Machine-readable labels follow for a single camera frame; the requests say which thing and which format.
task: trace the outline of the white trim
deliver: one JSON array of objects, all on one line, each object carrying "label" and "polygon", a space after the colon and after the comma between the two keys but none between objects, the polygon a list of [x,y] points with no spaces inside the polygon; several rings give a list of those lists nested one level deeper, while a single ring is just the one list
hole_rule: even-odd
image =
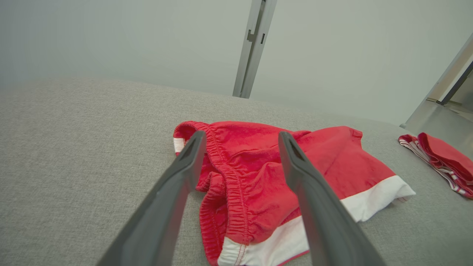
[{"label": "white trim", "polygon": [[[415,192],[399,176],[384,179],[374,187],[341,200],[347,211],[358,221],[366,221],[393,200],[405,201]],[[276,266],[309,250],[306,230],[299,216],[276,228],[265,241],[249,246],[225,237],[219,266]]]},{"label": "white trim", "polygon": [[185,146],[184,138],[174,138],[174,152],[181,152]]},{"label": "white trim", "polygon": [[402,178],[392,176],[368,190],[342,199],[341,202],[356,222],[364,222],[393,200],[397,198],[405,200],[413,195],[415,192]]},{"label": "white trim", "polygon": [[418,147],[417,142],[409,142],[409,146],[411,146],[415,150],[415,154],[422,157],[426,162],[430,161],[430,156],[427,155],[424,150]]},{"label": "white trim", "polygon": [[273,234],[261,243],[245,246],[225,237],[218,264],[219,266],[279,265],[307,250],[309,243],[306,230],[302,216],[299,216],[276,228]]}]

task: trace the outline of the gray table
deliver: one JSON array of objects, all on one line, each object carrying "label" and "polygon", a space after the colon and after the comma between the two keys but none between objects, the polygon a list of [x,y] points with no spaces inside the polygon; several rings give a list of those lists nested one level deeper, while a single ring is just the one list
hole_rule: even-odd
[{"label": "gray table", "polygon": [[[361,224],[387,264],[473,264],[473,202],[398,144],[400,127],[142,83],[54,80],[0,91],[0,265],[93,265],[171,164],[174,128],[187,120],[361,130],[363,148],[417,192]],[[175,265],[208,265],[202,198],[189,195]],[[287,265],[308,264],[305,255]]]}]

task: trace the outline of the metal frame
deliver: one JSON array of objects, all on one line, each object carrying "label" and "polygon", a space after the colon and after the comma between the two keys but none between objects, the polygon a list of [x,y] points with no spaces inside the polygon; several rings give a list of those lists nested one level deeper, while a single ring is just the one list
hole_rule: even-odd
[{"label": "metal frame", "polygon": [[260,7],[261,0],[252,1],[248,23],[246,24],[245,39],[243,41],[243,47],[241,48],[240,63],[238,64],[238,71],[236,73],[235,86],[233,87],[233,96],[235,97],[241,96],[241,89],[243,87],[243,80],[245,79],[246,66],[250,59],[252,45],[252,39],[249,37],[256,31],[256,22],[258,21]]},{"label": "metal frame", "polygon": [[[235,87],[233,89],[233,96],[241,98],[250,98],[251,90],[253,88],[254,79],[256,72],[258,71],[258,65],[260,64],[261,55],[263,54],[264,44],[268,38],[268,32],[276,8],[277,0],[265,0],[263,14],[258,29],[256,29],[257,36],[254,38],[245,37],[244,47],[242,49],[242,58],[240,58],[240,65],[238,66],[238,73],[236,75]],[[254,40],[254,46],[251,50],[251,41]],[[248,51],[248,56],[243,58],[244,54]]]},{"label": "metal frame", "polygon": [[450,101],[453,97],[453,95],[460,89],[460,87],[463,85],[465,80],[468,78],[470,73],[473,71],[473,62],[470,63],[468,68],[466,68],[465,72],[460,76],[460,78],[456,81],[455,85],[453,85],[452,89],[445,95],[445,97],[442,99],[442,101],[436,101],[440,105],[445,105]]},{"label": "metal frame", "polygon": [[465,49],[468,47],[468,45],[473,42],[473,33],[470,35],[468,40],[465,42],[463,47],[460,49],[460,51],[456,54],[455,58],[452,60],[452,62],[449,64],[447,69],[443,72],[442,76],[438,79],[438,81],[435,83],[435,85],[430,89],[429,93],[425,96],[425,98],[419,103],[419,106],[415,109],[415,111],[412,113],[412,115],[407,119],[406,123],[402,124],[401,127],[405,128],[406,124],[409,123],[409,121],[413,118],[414,114],[417,112],[417,110],[420,109],[421,105],[425,102],[425,100],[431,95],[431,93],[435,90],[436,86],[447,76],[447,74],[450,72],[450,70],[453,68],[455,63],[460,59],[460,57],[463,55],[463,52]]}]

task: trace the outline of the folded red garment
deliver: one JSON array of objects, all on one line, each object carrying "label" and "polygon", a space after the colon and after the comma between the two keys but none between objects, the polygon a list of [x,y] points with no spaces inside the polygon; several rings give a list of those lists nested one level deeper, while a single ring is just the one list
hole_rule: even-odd
[{"label": "folded red garment", "polygon": [[420,133],[399,137],[399,143],[430,164],[457,193],[473,199],[473,162],[445,141]]}]

